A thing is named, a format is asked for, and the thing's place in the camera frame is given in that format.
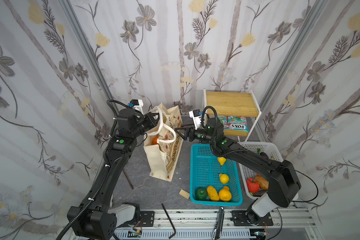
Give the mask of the round orange tomato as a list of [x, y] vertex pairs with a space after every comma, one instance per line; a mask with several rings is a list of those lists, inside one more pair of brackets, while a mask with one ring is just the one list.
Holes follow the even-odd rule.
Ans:
[[159, 136], [156, 136], [155, 138], [152, 139], [152, 145], [157, 145], [158, 144], [158, 139]]

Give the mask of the cream canvas grocery bag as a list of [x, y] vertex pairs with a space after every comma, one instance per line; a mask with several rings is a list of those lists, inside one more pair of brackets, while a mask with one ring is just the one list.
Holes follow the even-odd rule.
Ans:
[[[166, 108], [163, 104], [154, 107], [152, 113], [159, 113], [158, 125], [149, 130], [144, 140], [144, 150], [151, 169], [150, 176], [171, 182], [178, 163], [183, 139], [175, 133], [175, 128], [183, 124], [178, 106]], [[159, 136], [158, 144], [152, 145], [152, 139]]]

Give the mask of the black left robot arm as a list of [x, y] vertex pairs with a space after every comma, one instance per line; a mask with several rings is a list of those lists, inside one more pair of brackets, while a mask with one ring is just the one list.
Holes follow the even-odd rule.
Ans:
[[68, 213], [68, 224], [58, 234], [61, 240], [69, 229], [76, 236], [92, 240], [109, 240], [115, 229], [125, 222], [137, 221], [139, 205], [124, 203], [118, 214], [109, 213], [113, 191], [119, 177], [137, 146], [137, 138], [148, 133], [163, 122], [161, 111], [143, 114], [130, 104], [123, 104], [114, 113], [114, 123], [110, 130], [110, 140], [103, 151], [104, 164], [90, 191], [79, 206], [72, 206]]

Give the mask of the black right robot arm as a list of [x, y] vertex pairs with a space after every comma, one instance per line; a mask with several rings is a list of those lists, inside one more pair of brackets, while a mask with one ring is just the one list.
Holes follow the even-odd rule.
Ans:
[[204, 108], [200, 127], [175, 128], [175, 132], [184, 140], [209, 144], [216, 157], [244, 165], [269, 182], [267, 193], [254, 201], [246, 211], [246, 222], [250, 225], [258, 225], [269, 212], [278, 207], [288, 207], [301, 189], [297, 171], [291, 162], [265, 158], [226, 137], [224, 126], [211, 106]]

